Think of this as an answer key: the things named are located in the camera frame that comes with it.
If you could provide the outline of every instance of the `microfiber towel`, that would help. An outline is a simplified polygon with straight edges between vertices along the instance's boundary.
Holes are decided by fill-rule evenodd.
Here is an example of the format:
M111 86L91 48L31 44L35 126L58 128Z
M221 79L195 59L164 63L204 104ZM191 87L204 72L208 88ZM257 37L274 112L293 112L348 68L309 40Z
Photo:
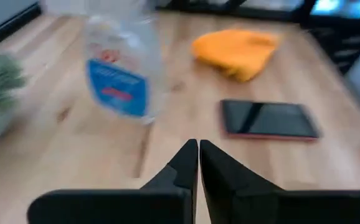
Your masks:
M272 34L231 29L213 32L192 44L196 58L224 69L224 75L246 82L259 74L279 44Z

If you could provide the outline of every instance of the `blue label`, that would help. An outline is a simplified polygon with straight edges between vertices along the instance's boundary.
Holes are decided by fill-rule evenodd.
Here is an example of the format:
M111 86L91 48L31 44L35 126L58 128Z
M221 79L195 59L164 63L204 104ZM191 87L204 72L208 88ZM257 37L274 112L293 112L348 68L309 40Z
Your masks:
M147 110L147 80L115 65L88 61L88 76L103 106L121 114L142 117Z

